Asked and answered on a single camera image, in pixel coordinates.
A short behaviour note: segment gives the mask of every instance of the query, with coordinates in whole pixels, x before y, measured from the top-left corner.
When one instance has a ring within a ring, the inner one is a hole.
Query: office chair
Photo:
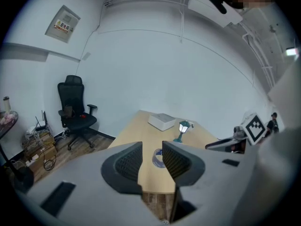
[[[66,135],[75,134],[75,138],[68,144],[68,150],[71,150],[72,143],[77,137],[84,138],[91,148],[94,145],[84,135],[84,131],[92,126],[97,119],[92,116],[92,110],[96,109],[96,105],[87,105],[90,107],[90,112],[85,113],[83,94],[84,85],[79,76],[67,75],[65,82],[57,85],[58,93],[62,102],[62,110],[58,111],[61,116],[62,126],[68,128]],[[71,108],[72,113],[68,113],[66,108]]]

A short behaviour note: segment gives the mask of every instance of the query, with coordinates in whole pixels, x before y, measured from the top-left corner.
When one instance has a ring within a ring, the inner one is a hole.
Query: small lamp
[[[174,139],[174,141],[175,141],[175,142],[180,142],[180,143],[182,143],[182,140],[181,140],[181,139],[182,139],[182,135],[183,135],[184,133],[186,133],[186,131],[187,131],[188,128],[190,127],[190,124],[189,124],[188,121],[182,121],[182,122],[180,122],[179,124],[180,124],[180,126],[179,126],[180,135],[179,135],[178,138]]]

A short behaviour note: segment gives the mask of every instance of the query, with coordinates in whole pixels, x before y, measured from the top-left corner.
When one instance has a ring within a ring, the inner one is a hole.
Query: white ceiling
[[[111,6],[122,0],[105,0],[106,6]],[[285,50],[291,47],[299,47],[297,36],[276,4],[270,4],[262,8],[243,9],[239,11],[243,23],[252,31],[258,41],[269,65],[275,82],[284,74],[286,69],[294,63],[294,56],[286,56]],[[241,25],[231,25],[231,28],[240,36],[246,31]],[[254,68],[265,90],[268,92],[271,86],[267,83],[265,73],[260,68]]]

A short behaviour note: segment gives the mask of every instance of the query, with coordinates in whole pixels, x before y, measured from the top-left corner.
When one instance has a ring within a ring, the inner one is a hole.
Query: bottle
[[[5,107],[5,114],[9,114],[10,113],[9,97],[5,96],[3,98],[3,102],[4,102],[4,107]]]

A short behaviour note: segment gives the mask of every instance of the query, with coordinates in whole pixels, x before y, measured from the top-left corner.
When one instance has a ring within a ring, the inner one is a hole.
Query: mesh backrest
[[[74,75],[68,75],[66,81],[68,82],[59,83],[57,85],[62,109],[64,110],[66,106],[72,106],[76,115],[82,114],[85,111],[85,108],[83,103],[84,85],[81,83],[81,78]]]

